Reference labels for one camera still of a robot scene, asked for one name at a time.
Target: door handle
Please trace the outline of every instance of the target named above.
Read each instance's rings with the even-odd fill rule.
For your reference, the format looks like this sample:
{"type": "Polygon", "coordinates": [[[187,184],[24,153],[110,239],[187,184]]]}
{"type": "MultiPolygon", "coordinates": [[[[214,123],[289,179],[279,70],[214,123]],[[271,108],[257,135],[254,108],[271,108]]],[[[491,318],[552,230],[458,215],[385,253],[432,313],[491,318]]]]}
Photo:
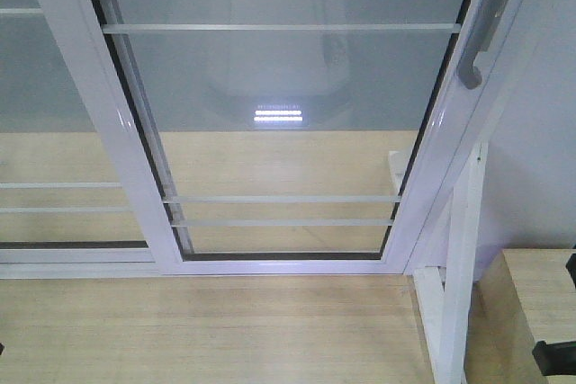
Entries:
{"type": "Polygon", "coordinates": [[[491,29],[492,23],[496,18],[496,12],[501,5],[502,0],[481,0],[476,21],[457,68],[460,81],[468,89],[475,89],[482,83],[482,73],[480,69],[474,66],[474,60],[491,29]]]}

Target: floor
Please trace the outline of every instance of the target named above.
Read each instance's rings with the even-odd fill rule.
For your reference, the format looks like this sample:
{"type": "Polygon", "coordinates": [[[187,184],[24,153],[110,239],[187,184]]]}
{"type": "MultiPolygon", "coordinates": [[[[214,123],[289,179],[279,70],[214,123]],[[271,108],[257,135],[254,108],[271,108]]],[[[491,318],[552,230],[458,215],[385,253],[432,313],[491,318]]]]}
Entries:
{"type": "MultiPolygon", "coordinates": [[[[0,316],[1,382],[433,382],[400,275],[0,281],[0,316]]],[[[471,342],[499,382],[481,309],[471,342]]]]}

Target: horizontal metal bar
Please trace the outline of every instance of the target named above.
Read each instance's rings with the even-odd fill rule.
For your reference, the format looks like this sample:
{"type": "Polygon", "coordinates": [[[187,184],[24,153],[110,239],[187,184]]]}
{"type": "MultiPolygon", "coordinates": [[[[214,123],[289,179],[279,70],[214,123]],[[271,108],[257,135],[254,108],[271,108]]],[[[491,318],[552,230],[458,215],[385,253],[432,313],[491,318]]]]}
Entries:
{"type": "Polygon", "coordinates": [[[104,34],[164,33],[171,31],[441,31],[458,33],[452,22],[392,24],[105,24],[104,34]]]}
{"type": "Polygon", "coordinates": [[[130,207],[0,207],[0,214],[12,213],[122,213],[130,207]]]}
{"type": "Polygon", "coordinates": [[[0,8],[0,16],[43,15],[40,8],[0,8]]]}
{"type": "Polygon", "coordinates": [[[161,277],[156,263],[7,263],[0,279],[84,279],[161,277]]]}
{"type": "Polygon", "coordinates": [[[172,227],[385,227],[392,219],[187,219],[172,227]]]}
{"type": "Polygon", "coordinates": [[[77,182],[77,183],[0,183],[0,189],[105,189],[121,188],[113,182],[77,182]]]}
{"type": "Polygon", "coordinates": [[[230,195],[212,197],[174,197],[165,204],[197,203],[299,203],[299,202],[400,202],[399,195],[230,195]]]}

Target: sliding glass door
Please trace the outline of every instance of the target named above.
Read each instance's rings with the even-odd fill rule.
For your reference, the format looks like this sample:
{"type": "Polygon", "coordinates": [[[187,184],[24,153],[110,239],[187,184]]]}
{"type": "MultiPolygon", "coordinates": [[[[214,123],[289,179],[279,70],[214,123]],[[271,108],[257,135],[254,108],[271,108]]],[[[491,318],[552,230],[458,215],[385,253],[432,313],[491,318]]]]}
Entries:
{"type": "Polygon", "coordinates": [[[188,260],[379,259],[463,0],[93,0],[188,260]]]}

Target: window bar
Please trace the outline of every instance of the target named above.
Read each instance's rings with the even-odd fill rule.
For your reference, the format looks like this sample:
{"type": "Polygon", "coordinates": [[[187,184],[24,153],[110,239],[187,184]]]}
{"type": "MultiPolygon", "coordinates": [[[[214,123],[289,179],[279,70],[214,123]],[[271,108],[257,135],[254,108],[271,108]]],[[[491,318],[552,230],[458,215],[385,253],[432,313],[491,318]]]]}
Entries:
{"type": "Polygon", "coordinates": [[[74,182],[74,183],[0,183],[2,189],[105,189],[122,188],[120,183],[112,182],[74,182]]]}
{"type": "Polygon", "coordinates": [[[2,17],[22,17],[29,15],[42,15],[40,8],[0,8],[2,17]]]}
{"type": "Polygon", "coordinates": [[[212,197],[172,197],[165,199],[164,203],[334,203],[334,202],[400,202],[399,195],[230,195],[212,197]]]}
{"type": "Polygon", "coordinates": [[[14,213],[123,213],[130,207],[0,207],[0,214],[14,213]]]}
{"type": "Polygon", "coordinates": [[[186,219],[172,227],[387,227],[393,219],[186,219]]]}
{"type": "Polygon", "coordinates": [[[171,31],[429,31],[460,32],[453,22],[392,24],[105,24],[104,34],[165,33],[171,31]]]}

